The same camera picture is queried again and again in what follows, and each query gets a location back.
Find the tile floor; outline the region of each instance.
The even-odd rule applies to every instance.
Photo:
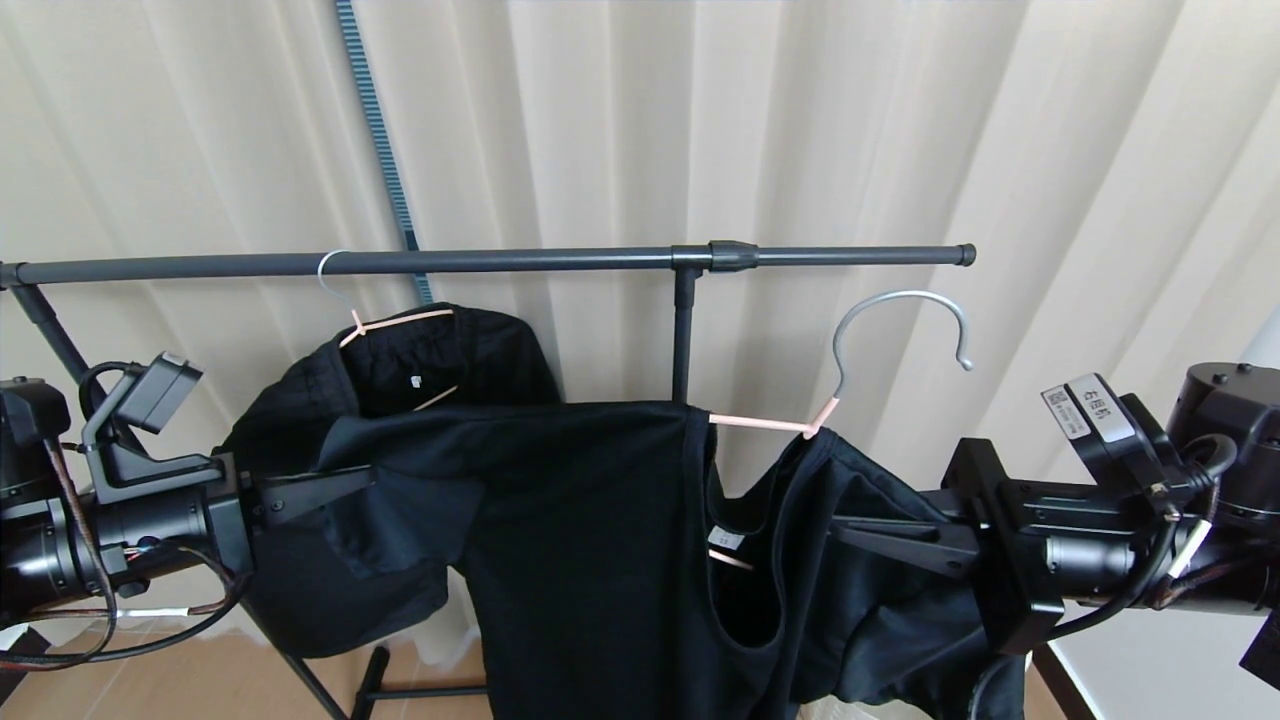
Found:
[[[137,644],[150,626],[118,635],[111,647]],[[93,630],[63,646],[74,652],[90,647]],[[351,710],[364,675],[369,650],[311,662],[329,692]],[[410,644],[392,648],[384,685],[463,685],[484,682],[479,647],[451,673],[417,661]],[[248,720],[261,717],[323,717],[315,700],[269,647],[246,635],[225,634],[125,660],[82,665],[58,673],[28,675],[0,706],[3,720]],[[490,720],[483,696],[381,701],[374,720]],[[1066,720],[1044,682],[1034,671],[1027,684],[1027,720]]]

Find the pink hanger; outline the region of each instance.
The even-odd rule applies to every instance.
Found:
[[[338,342],[338,347],[347,347],[357,337],[364,337],[365,334],[367,334],[369,331],[376,331],[376,329],[380,329],[380,328],[389,328],[392,325],[401,325],[401,324],[404,324],[404,323],[412,323],[412,322],[417,322],[417,320],[425,320],[428,318],[439,318],[442,315],[452,315],[453,314],[453,310],[448,310],[448,309],[445,309],[445,310],[428,310],[426,313],[413,313],[412,315],[403,315],[401,318],[390,318],[388,320],[379,320],[376,323],[370,323],[370,324],[366,325],[365,322],[360,319],[360,313],[356,311],[356,304],[352,302],[351,299],[347,297],[346,295],[343,295],[343,293],[338,292],[337,290],[333,290],[332,287],[329,287],[329,283],[324,282],[324,265],[325,265],[325,263],[328,263],[330,258],[333,258],[334,255],[338,255],[339,252],[351,252],[351,251],[346,250],[346,249],[343,249],[343,250],[333,250],[333,251],[330,251],[328,254],[325,254],[325,256],[320,259],[320,264],[316,266],[316,279],[320,281],[320,287],[325,288],[330,295],[333,295],[333,296],[338,297],[339,300],[342,300],[347,305],[347,309],[351,310],[352,319],[356,320],[356,327],[352,328],[351,333],[347,334],[347,337],[342,338],[342,341]],[[436,395],[431,400],[428,400],[426,402],[419,405],[417,407],[413,409],[413,411],[422,410],[424,407],[430,407],[431,405],[435,405],[440,400],[444,400],[445,397],[448,397],[451,393],[453,393],[457,389],[458,389],[458,386],[453,386],[449,389],[442,392],[440,395]]]
[[[956,361],[965,370],[973,370],[973,361],[966,356],[965,348],[969,345],[969,319],[964,314],[964,309],[956,305],[951,299],[938,295],[936,292],[929,292],[925,290],[897,290],[892,292],[882,292],[879,295],[868,297],[858,305],[850,307],[849,313],[840,320],[836,325],[836,334],[831,340],[831,351],[836,356],[836,368],[840,370],[840,383],[836,384],[836,391],[831,393],[831,400],[828,400],[822,410],[814,415],[813,420],[809,423],[787,423],[785,420],[767,420],[762,418],[742,418],[739,415],[712,415],[710,421],[717,425],[735,425],[740,428],[760,428],[764,430],[785,430],[792,433],[800,433],[805,439],[812,438],[818,434],[822,429],[823,423],[827,418],[836,410],[836,405],[840,405],[840,396],[845,391],[845,357],[844,350],[841,350],[840,341],[849,328],[849,323],[858,316],[859,313],[867,310],[873,305],[886,302],[888,300],[896,300],[899,297],[922,297],[924,300],[932,300],[951,310],[951,314],[956,316],[956,323],[960,325],[960,338],[956,342]]]

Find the clothing label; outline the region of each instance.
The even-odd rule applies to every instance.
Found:
[[[1080,401],[1080,409],[1088,414],[1094,429],[1102,436],[1102,442],[1116,442],[1134,436],[1133,425],[1124,416],[1119,402],[1107,388],[1102,387],[1098,375],[1089,373],[1076,378],[1066,387]]]
[[[737,550],[737,546],[742,544],[742,536],[731,533],[724,528],[716,525],[712,528],[712,534],[707,536],[707,542],[726,550]]]
[[[1046,389],[1041,393],[1041,397],[1044,398],[1044,405],[1048,405],[1050,411],[1053,413],[1053,419],[1057,420],[1057,427],[1062,428],[1066,439],[1075,439],[1089,434],[1089,425],[1084,421],[1084,415],[1080,415],[1080,409],[1071,401],[1071,396],[1066,393],[1066,386]]]

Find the curtain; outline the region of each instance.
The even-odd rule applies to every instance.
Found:
[[[831,395],[831,333],[854,302],[897,288],[960,302],[972,373],[951,357],[954,320],[919,301],[877,307],[846,337],[851,384],[829,424],[919,488],[966,434],[991,437],[1015,477],[1087,482],[1039,391],[1100,372],[1167,416],[1185,368],[1239,357],[1280,302],[1271,0],[355,10],[424,249],[977,245],[972,268],[698,283],[691,404],[794,420]],[[0,4],[0,97],[5,261],[401,247],[325,0]],[[530,322],[570,401],[669,393],[671,273],[430,282]],[[366,318],[413,304],[408,278],[332,283]],[[348,322],[314,278],[47,295],[91,363],[173,350],[206,369],[148,438],[156,455],[216,443]],[[10,297],[0,313],[0,374],[68,391]],[[728,489],[786,441],[726,432]],[[216,593],[188,573],[156,585],[141,605]],[[1143,638],[1180,621],[1151,615],[1064,643],[1085,685],[1151,662]],[[1231,642],[1197,662],[1274,707],[1233,671],[1252,629],[1203,621]],[[1120,694],[1098,702],[1121,712]]]

